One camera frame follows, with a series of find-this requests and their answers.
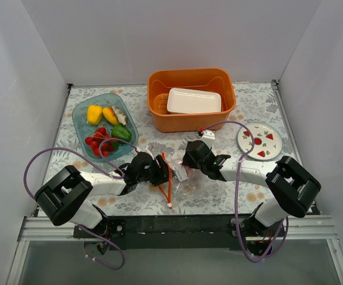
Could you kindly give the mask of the orange plastic bin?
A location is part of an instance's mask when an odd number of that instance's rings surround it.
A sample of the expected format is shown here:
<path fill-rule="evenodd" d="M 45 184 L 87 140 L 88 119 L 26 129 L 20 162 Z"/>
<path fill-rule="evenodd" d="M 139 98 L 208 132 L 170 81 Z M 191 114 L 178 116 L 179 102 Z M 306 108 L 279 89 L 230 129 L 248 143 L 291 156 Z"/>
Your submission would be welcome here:
<path fill-rule="evenodd" d="M 147 105 L 160 132 L 196 131 L 228 119 L 236 105 L 229 74 L 219 68 L 156 71 L 147 82 Z"/>

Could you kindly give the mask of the clear zip top bag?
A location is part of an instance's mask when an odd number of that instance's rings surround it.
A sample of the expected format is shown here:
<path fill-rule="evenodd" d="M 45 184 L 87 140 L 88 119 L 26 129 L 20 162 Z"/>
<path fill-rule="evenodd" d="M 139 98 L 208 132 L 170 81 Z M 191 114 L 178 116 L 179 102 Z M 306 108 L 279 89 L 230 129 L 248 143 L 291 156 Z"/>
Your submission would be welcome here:
<path fill-rule="evenodd" d="M 181 202 L 203 194 L 204 186 L 209 180 L 201 171 L 197 178 L 188 179 L 181 159 L 167 158 L 164 152 L 161 156 L 168 164 L 169 181 L 159 185 L 158 189 L 165 197 L 168 209 L 176 208 Z"/>

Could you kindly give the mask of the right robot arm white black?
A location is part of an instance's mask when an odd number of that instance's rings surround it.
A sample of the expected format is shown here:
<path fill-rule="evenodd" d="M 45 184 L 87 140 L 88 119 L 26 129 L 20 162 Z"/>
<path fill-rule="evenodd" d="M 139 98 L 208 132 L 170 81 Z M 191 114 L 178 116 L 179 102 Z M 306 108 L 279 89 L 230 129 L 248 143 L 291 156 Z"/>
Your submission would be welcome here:
<path fill-rule="evenodd" d="M 267 234 L 276 222 L 303 218 L 322 186 L 298 161 L 282 156 L 278 161 L 244 160 L 241 166 L 230 155 L 214 155 L 202 140 L 189 141 L 182 164 L 200 170 L 211 180 L 252 183 L 269 188 L 273 198 L 261 203 L 243 224 L 255 235 Z"/>

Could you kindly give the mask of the orange yellow fake mango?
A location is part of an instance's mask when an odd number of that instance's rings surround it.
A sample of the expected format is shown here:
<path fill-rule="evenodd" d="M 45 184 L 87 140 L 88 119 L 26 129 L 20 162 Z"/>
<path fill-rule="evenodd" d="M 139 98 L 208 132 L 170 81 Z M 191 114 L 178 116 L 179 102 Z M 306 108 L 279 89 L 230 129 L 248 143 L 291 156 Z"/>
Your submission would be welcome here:
<path fill-rule="evenodd" d="M 119 121 L 118 118 L 116 116 L 116 114 L 114 113 L 114 111 L 112 110 L 112 108 L 110 107 L 104 107 L 102 109 L 102 114 L 104 116 L 104 118 L 111 124 L 111 125 L 118 125 Z"/>

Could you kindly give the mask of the green fake bell pepper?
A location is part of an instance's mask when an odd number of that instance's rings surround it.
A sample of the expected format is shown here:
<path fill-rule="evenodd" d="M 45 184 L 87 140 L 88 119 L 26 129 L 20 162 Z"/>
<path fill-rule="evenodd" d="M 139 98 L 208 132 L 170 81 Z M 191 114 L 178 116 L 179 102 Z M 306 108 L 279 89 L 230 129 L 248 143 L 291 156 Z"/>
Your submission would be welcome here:
<path fill-rule="evenodd" d="M 111 131 L 111 136 L 115 138 L 119 138 L 126 142 L 130 142 L 132 138 L 132 133 L 129 131 L 129 129 L 126 126 L 121 125 L 119 123 L 113 127 Z"/>

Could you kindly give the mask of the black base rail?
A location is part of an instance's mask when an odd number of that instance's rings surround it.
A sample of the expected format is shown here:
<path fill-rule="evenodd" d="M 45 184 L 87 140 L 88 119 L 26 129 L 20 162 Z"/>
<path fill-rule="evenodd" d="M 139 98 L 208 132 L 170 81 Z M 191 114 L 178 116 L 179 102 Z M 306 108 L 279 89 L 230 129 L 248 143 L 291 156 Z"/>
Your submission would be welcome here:
<path fill-rule="evenodd" d="M 121 249 L 228 248 L 239 251 L 233 214 L 113 216 L 93 230 Z"/>

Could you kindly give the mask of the white rectangular tray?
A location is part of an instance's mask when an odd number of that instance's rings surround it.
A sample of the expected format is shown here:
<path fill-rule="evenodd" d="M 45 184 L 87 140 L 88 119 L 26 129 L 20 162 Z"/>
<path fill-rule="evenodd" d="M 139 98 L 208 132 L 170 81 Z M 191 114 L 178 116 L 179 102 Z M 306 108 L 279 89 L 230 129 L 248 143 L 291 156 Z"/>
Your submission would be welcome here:
<path fill-rule="evenodd" d="M 209 91 L 172 88 L 169 91 L 166 108 L 169 113 L 217 113 L 222 109 L 221 96 Z"/>

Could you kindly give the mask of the pink fake peach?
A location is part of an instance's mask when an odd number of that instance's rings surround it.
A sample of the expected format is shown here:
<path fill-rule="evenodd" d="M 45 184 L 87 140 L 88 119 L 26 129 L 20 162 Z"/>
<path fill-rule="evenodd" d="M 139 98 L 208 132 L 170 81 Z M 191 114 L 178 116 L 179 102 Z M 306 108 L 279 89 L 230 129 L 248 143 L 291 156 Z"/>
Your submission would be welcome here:
<path fill-rule="evenodd" d="M 195 179 L 198 177 L 200 171 L 198 169 L 193 169 L 193 168 L 190 168 L 190 167 L 185 167 L 185 171 L 186 171 L 186 174 L 187 174 L 187 177 L 188 179 Z"/>

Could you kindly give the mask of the floral table mat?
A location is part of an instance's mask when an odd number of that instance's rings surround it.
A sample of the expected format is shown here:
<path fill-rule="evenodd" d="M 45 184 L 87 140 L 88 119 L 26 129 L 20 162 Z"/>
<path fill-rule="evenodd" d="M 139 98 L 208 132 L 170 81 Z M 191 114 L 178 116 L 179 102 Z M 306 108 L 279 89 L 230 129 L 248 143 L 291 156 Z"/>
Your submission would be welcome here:
<path fill-rule="evenodd" d="M 262 122 L 272 126 L 280 134 L 282 155 L 297 156 L 275 89 L 275 83 L 234 84 L 236 106 L 229 114 L 228 123 L 215 133 L 213 150 L 216 154 L 229 154 L 238 158 L 241 155 L 237 144 L 239 125 Z M 122 98 L 137 127 L 137 145 L 141 150 L 149 150 L 155 155 L 164 153 L 167 159 L 179 161 L 187 142 L 197 138 L 194 131 L 159 132 L 147 107 L 147 88 L 143 85 L 72 87 L 56 138 L 58 149 L 52 153 L 47 178 L 69 164 L 85 172 L 93 171 L 93 167 L 80 158 L 81 143 L 75 132 L 72 112 L 79 103 L 105 93 L 114 93 Z M 97 205 L 109 216 L 231 214 L 234 210 L 247 214 L 271 197 L 271 191 L 259 185 L 241 183 L 235 186 L 232 182 L 213 181 L 194 173 L 190 180 L 174 182 L 172 186 L 157 188 L 143 183 L 127 195 L 100 195 L 89 198 L 87 202 Z"/>

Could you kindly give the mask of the yellow fake bell pepper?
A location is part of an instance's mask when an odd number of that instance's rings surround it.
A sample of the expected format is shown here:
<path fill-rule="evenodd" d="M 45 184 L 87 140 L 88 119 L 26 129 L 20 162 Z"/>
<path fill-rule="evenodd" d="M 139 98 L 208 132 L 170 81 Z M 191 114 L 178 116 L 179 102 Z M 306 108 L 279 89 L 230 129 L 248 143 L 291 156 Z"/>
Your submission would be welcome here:
<path fill-rule="evenodd" d="M 98 125 L 103 116 L 103 108 L 99 105 L 90 105 L 87 109 L 87 123 Z"/>

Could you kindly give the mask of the watermelon pattern round plate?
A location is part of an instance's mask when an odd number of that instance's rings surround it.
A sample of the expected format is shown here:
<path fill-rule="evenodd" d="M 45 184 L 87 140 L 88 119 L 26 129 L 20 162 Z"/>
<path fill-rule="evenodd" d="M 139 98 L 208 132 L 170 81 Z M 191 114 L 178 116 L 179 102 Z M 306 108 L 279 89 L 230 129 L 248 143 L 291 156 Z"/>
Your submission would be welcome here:
<path fill-rule="evenodd" d="M 239 148 L 248 152 L 252 146 L 251 136 L 254 138 L 254 148 L 248 156 L 255 160 L 273 160 L 277 158 L 282 151 L 282 138 L 278 131 L 265 123 L 248 123 L 246 130 L 242 127 L 237 134 L 237 143 Z"/>

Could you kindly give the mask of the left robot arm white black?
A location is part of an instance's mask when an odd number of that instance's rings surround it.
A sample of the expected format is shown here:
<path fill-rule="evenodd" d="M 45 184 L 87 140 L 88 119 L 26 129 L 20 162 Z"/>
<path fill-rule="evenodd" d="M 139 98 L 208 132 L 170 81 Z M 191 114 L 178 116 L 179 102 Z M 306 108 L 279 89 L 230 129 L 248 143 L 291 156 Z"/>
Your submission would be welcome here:
<path fill-rule="evenodd" d="M 152 157 L 147 152 L 139 152 L 131 162 L 120 165 L 108 175 L 80 172 L 74 166 L 66 166 L 42 186 L 34 198 L 54 226 L 67 222 L 80 224 L 99 238 L 108 229 L 106 216 L 99 207 L 86 202 L 88 197 L 127 195 L 141 182 L 159 186 L 170 178 L 171 168 L 161 155 Z"/>

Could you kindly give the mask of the red fake strawberries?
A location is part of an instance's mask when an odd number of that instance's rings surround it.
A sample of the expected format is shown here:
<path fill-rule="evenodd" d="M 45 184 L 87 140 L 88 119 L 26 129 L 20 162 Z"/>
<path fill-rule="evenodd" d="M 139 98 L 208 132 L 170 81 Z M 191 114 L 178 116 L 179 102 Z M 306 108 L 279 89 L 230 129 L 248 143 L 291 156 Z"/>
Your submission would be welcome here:
<path fill-rule="evenodd" d="M 117 140 L 103 142 L 108 138 L 111 138 L 109 132 L 104 126 L 100 126 L 91 136 L 87 136 L 84 142 L 90 147 L 94 156 L 100 157 L 99 149 L 101 149 L 102 155 L 108 157 L 119 148 L 119 142 Z"/>

